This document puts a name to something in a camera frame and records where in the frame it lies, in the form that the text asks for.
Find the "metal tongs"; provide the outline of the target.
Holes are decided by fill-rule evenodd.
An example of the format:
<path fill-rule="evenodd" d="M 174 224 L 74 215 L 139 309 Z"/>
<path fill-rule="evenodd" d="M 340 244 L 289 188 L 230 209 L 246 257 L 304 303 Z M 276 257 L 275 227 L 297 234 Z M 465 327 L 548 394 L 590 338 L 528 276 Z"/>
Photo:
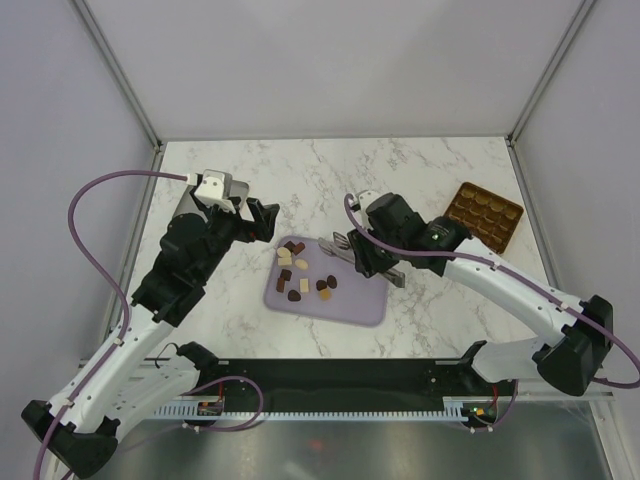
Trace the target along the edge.
<path fill-rule="evenodd" d="M 333 232 L 331 240 L 319 237 L 317 243 L 324 254 L 350 263 L 365 278 L 381 276 L 396 288 L 405 287 L 405 274 L 395 269 L 397 262 L 378 256 L 373 247 L 353 244 L 347 236 L 339 232 Z"/>

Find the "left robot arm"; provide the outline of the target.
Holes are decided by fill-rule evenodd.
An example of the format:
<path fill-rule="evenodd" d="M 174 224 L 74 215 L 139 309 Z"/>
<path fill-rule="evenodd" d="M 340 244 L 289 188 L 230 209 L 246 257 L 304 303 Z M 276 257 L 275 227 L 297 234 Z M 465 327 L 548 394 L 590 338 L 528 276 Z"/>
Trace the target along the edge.
<path fill-rule="evenodd" d="M 224 204 L 190 200 L 160 239 L 151 270 L 110 335 L 76 376 L 50 400 L 32 400 L 21 417 L 69 472 L 87 479 L 105 466 L 119 443 L 158 407 L 182 394 L 208 394 L 219 380 L 217 358 L 202 345 L 178 347 L 175 357 L 135 387 L 126 385 L 141 361 L 186 319 L 235 242 L 268 243 L 280 207 L 248 198 Z"/>

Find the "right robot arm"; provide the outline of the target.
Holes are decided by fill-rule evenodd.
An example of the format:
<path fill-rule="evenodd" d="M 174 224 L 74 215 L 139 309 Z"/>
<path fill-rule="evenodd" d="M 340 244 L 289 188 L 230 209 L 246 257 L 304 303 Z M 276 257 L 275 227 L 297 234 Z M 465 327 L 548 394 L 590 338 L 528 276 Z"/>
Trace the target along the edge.
<path fill-rule="evenodd" d="M 583 300 L 546 285 L 494 253 L 462 223 L 446 216 L 425 221 L 405 199 L 366 190 L 348 194 L 354 228 L 348 241 L 355 268 L 370 278 L 410 263 L 457 282 L 522 322 L 533 337 L 508 343 L 478 341 L 457 369 L 457 382 L 480 394 L 503 380 L 541 378 L 556 390 L 583 395 L 612 348 L 613 307 L 594 295 Z"/>

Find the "white flat oval chocolate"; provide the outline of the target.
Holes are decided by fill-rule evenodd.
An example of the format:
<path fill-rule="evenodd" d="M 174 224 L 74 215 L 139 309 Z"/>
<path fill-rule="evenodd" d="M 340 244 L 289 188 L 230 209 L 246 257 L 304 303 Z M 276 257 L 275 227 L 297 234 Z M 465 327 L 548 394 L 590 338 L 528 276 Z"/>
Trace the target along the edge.
<path fill-rule="evenodd" d="M 277 254 L 280 258 L 288 258 L 291 256 L 291 252 L 286 247 L 280 247 L 277 249 Z"/>

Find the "dark heart chocolate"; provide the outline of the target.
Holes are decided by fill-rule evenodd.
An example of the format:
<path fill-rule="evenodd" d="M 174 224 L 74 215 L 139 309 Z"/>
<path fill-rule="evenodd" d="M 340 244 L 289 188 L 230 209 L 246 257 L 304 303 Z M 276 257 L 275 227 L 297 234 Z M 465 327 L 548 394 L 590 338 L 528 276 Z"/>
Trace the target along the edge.
<path fill-rule="evenodd" d="M 302 299 L 302 296 L 299 291 L 292 289 L 288 292 L 287 299 L 290 302 L 299 302 Z"/>

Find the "gold chocolate box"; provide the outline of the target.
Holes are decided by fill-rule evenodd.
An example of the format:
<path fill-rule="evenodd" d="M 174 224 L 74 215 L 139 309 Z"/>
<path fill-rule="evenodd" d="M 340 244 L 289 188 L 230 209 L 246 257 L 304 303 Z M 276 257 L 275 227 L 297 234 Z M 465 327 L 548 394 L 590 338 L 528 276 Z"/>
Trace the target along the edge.
<path fill-rule="evenodd" d="M 444 213 L 497 254 L 507 249 L 523 214 L 522 206 L 471 182 L 460 185 Z"/>

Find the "silver metal tray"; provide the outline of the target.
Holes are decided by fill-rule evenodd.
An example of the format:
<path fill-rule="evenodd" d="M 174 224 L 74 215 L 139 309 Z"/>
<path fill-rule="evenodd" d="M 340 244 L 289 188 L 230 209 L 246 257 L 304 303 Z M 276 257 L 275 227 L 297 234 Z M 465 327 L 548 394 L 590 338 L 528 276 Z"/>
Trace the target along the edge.
<path fill-rule="evenodd" d="M 201 217 L 204 221 L 207 220 L 206 214 L 200 210 L 196 205 L 196 201 L 192 198 L 191 191 L 194 186 L 188 186 L 182 194 L 177 207 L 172 214 L 173 218 L 183 214 L 195 214 Z M 230 186 L 227 188 L 228 193 L 226 196 L 234 203 L 236 212 L 241 215 L 244 220 L 250 219 L 250 211 L 246 204 L 246 200 L 249 194 L 249 184 L 246 182 L 232 180 Z"/>

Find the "lavender plastic tray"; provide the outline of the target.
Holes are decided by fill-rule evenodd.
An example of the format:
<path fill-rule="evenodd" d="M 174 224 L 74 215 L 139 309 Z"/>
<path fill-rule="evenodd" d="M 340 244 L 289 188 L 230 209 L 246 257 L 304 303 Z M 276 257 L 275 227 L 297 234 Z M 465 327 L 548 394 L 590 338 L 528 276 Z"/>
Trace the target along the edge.
<path fill-rule="evenodd" d="M 290 266 L 279 266 L 280 257 L 277 249 L 284 247 L 288 241 L 296 245 L 304 242 L 306 248 L 298 255 L 291 252 Z M 301 270 L 296 267 L 294 262 L 297 258 L 306 260 L 309 268 Z M 276 283 L 283 269 L 290 270 L 292 277 L 287 281 L 285 291 L 279 293 L 276 291 Z M 319 291 L 316 290 L 316 282 L 326 281 L 329 275 L 336 277 L 338 285 L 335 289 L 327 288 L 331 291 L 331 298 L 323 301 Z M 303 278 L 309 280 L 307 293 L 300 291 L 299 282 Z M 367 279 L 356 272 L 350 263 L 324 254 L 317 240 L 289 235 L 276 243 L 275 259 L 267 277 L 263 301 L 265 306 L 273 311 L 362 327 L 374 327 L 384 320 L 389 286 L 390 283 L 380 276 Z M 299 302 L 290 302 L 287 299 L 287 294 L 292 289 L 301 293 L 302 299 Z"/>

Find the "left aluminium frame post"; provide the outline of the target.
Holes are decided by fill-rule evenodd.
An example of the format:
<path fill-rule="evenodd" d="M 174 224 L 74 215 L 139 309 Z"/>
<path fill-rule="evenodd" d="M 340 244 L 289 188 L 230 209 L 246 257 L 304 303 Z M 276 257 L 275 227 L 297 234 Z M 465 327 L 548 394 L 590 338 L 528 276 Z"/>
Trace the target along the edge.
<path fill-rule="evenodd" d="M 131 85 L 121 62 L 118 60 L 113 48 L 111 47 L 89 2 L 85 0 L 70 0 L 69 4 L 78 15 L 80 22 L 91 38 L 94 48 L 101 57 L 101 60 L 115 82 L 118 91 L 122 95 L 127 107 L 134 115 L 146 139 L 155 151 L 160 151 L 163 146 L 163 141 L 152 125 L 149 116 Z"/>

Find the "aluminium frame post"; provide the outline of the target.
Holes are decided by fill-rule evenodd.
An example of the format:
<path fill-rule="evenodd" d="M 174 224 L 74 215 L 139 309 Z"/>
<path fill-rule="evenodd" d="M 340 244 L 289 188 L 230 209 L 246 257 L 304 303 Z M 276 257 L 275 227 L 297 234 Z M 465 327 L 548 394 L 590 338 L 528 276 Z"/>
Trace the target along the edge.
<path fill-rule="evenodd" d="M 70 0 L 69 4 L 78 15 L 80 22 L 91 38 L 94 48 L 101 57 L 101 60 L 115 82 L 118 91 L 122 95 L 127 107 L 134 115 L 146 139 L 155 151 L 160 151 L 163 146 L 163 141 L 152 125 L 149 116 L 131 85 L 121 62 L 118 60 L 113 48 L 111 47 L 89 2 L 85 0 Z"/>
<path fill-rule="evenodd" d="M 578 36 L 598 5 L 598 0 L 581 0 L 578 3 L 576 10 L 571 15 L 568 24 L 564 28 L 562 35 L 538 77 L 533 90 L 517 116 L 513 127 L 505 137 L 508 148 L 514 148 L 516 142 L 521 137 L 539 102 L 554 80 L 556 74 L 564 63 L 565 58 L 569 54 L 571 48 L 577 41 Z"/>

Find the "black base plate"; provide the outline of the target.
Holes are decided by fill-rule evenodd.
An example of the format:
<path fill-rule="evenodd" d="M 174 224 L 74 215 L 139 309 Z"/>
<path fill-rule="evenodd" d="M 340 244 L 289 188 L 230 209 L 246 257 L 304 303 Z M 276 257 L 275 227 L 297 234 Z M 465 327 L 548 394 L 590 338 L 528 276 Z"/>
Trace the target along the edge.
<path fill-rule="evenodd" d="M 254 381 L 269 411 L 431 410 L 446 397 L 509 396 L 512 382 L 492 385 L 463 360 L 434 359 L 230 359 L 220 360 L 213 379 L 223 380 L 225 403 L 254 410 L 255 390 L 229 376 Z"/>

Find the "right aluminium frame post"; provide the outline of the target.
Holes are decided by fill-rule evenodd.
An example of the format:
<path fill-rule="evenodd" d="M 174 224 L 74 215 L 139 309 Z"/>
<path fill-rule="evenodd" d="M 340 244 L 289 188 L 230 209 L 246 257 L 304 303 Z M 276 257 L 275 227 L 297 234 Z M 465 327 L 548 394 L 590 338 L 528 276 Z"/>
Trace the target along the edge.
<path fill-rule="evenodd" d="M 508 148 L 514 148 L 516 142 L 521 137 L 539 102 L 554 80 L 556 74 L 564 63 L 565 58 L 569 54 L 571 48 L 577 41 L 578 36 L 598 5 L 598 0 L 581 0 L 578 3 L 576 10 L 571 15 L 568 24 L 564 28 L 562 35 L 538 77 L 533 90 L 517 116 L 513 127 L 505 137 Z"/>

